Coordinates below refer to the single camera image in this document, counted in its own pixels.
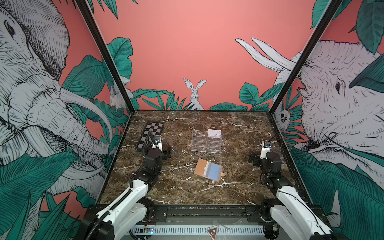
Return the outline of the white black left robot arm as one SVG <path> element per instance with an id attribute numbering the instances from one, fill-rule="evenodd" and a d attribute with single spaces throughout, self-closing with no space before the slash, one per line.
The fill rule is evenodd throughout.
<path id="1" fill-rule="evenodd" d="M 120 240 L 141 221 L 154 217 L 154 202 L 145 198 L 162 173 L 163 160 L 172 156 L 169 144 L 143 148 L 145 162 L 130 177 L 130 186 L 96 214 L 86 214 L 75 240 Z"/>

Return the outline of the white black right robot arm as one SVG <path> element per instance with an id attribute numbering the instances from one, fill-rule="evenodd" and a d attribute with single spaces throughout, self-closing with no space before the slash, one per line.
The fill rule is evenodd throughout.
<path id="1" fill-rule="evenodd" d="M 301 198 L 292 183 L 282 174 L 282 160 L 278 153 L 267 152 L 264 158 L 251 153 L 249 161 L 261 170 L 260 181 L 274 198 L 264 199 L 257 211 L 245 212 L 248 216 L 259 214 L 264 225 L 265 237 L 275 240 L 283 229 L 292 240 L 335 240 L 333 230 L 316 215 Z"/>

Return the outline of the white pink credit card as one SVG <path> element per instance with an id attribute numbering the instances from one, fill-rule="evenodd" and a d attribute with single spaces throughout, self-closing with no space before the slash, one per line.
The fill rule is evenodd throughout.
<path id="1" fill-rule="evenodd" d="M 222 131 L 221 130 L 208 129 L 208 138 L 221 139 L 222 138 Z"/>

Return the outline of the clear acrylic organizer box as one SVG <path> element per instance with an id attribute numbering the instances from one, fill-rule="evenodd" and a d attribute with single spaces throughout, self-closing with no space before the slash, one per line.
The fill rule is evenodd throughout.
<path id="1" fill-rule="evenodd" d="M 193 130 L 191 150 L 194 152 L 220 154 L 222 152 L 222 138 L 208 138 L 208 131 Z"/>

